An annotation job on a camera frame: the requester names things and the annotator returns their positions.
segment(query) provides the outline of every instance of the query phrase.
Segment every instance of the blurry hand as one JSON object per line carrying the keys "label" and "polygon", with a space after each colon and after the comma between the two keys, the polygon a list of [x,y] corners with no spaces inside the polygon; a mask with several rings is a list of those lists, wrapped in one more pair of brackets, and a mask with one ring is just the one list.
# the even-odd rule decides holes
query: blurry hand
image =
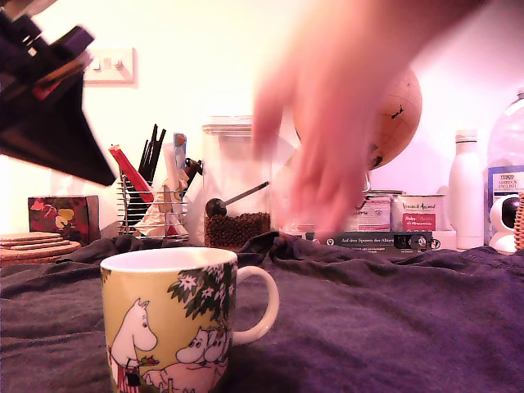
{"label": "blurry hand", "polygon": [[255,97],[255,154],[271,152],[284,111],[301,136],[290,217],[343,229],[360,206],[377,111],[394,77],[479,2],[320,0]]}

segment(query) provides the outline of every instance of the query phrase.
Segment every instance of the cork coaster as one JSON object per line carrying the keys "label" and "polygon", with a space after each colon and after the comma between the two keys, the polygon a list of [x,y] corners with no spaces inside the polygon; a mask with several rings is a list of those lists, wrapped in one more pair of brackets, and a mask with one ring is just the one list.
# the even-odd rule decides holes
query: cork coaster
{"label": "cork coaster", "polygon": [[35,239],[35,240],[12,240],[2,241],[0,240],[0,247],[11,247],[11,246],[28,246],[31,244],[49,244],[53,242],[63,242],[63,237],[54,237],[50,239]]}
{"label": "cork coaster", "polygon": [[27,232],[27,233],[8,233],[0,235],[0,245],[5,242],[24,242],[28,240],[54,239],[61,237],[60,233],[48,232]]}
{"label": "cork coaster", "polygon": [[524,192],[518,193],[517,218],[515,219],[515,248],[524,249]]}
{"label": "cork coaster", "polygon": [[2,260],[2,266],[8,266],[9,264],[52,264],[60,257],[61,255],[33,258],[29,260]]}
{"label": "cork coaster", "polygon": [[0,246],[0,247],[8,248],[9,250],[37,250],[40,248],[66,246],[69,243],[70,243],[69,240],[60,240],[59,242],[46,242],[46,243],[38,243],[38,244],[24,244],[22,246]]}
{"label": "cork coaster", "polygon": [[69,254],[78,250],[80,247],[81,245],[78,242],[69,242],[69,244],[64,246],[52,246],[37,250],[10,250],[7,248],[1,248],[0,261],[2,264],[11,260],[19,260],[21,263],[24,263],[23,260],[35,260],[38,258],[48,258]]}

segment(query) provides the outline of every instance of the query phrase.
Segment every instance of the fabric surface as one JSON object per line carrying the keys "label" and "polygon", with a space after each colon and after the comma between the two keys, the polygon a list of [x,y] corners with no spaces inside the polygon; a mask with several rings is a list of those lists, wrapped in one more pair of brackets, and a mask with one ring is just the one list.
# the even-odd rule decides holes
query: fabric surface
{"label": "fabric surface", "polygon": [[[98,265],[171,246],[123,236],[2,268],[2,392],[109,392]],[[524,391],[523,251],[392,263],[270,233],[238,255],[270,272],[281,308],[266,336],[232,349],[224,391]],[[234,327],[253,326],[266,301],[261,280],[243,282]]]}

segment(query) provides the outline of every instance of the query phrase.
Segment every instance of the tree illustration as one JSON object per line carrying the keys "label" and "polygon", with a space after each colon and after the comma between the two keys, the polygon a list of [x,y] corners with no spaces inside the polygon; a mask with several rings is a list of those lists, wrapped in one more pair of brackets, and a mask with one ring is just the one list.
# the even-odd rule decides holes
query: tree illustration
{"label": "tree illustration", "polygon": [[102,285],[104,285],[109,278],[111,271],[109,269],[102,268]]}
{"label": "tree illustration", "polygon": [[178,281],[169,286],[167,292],[185,303],[186,317],[193,319],[207,311],[212,312],[211,320],[228,328],[229,312],[237,281],[235,264],[213,264],[203,269],[183,270]]}

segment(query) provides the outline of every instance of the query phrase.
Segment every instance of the wall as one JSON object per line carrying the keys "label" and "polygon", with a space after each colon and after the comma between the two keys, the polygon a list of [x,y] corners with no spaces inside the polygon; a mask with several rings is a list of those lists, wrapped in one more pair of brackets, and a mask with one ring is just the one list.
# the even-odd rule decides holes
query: wall
{"label": "wall", "polygon": [[[188,136],[187,154],[201,158],[201,123],[207,115],[251,111],[253,87],[272,50],[309,2],[301,0],[60,0],[35,17],[48,41],[76,24],[99,47],[134,47],[138,79],[132,87],[84,89],[84,111],[102,150],[120,144],[138,163],[157,123]],[[447,183],[454,131],[478,127],[480,149],[496,117],[524,79],[524,11],[518,1],[496,2],[449,34],[414,63],[423,95],[422,119],[412,143],[372,173],[373,188],[435,192]],[[282,131],[293,145],[292,129]],[[113,169],[117,166],[107,155]],[[156,178],[165,176],[163,157]],[[115,187],[73,179],[49,169],[0,157],[0,233],[27,230],[27,197],[93,194],[101,198],[101,227],[116,220]]]}

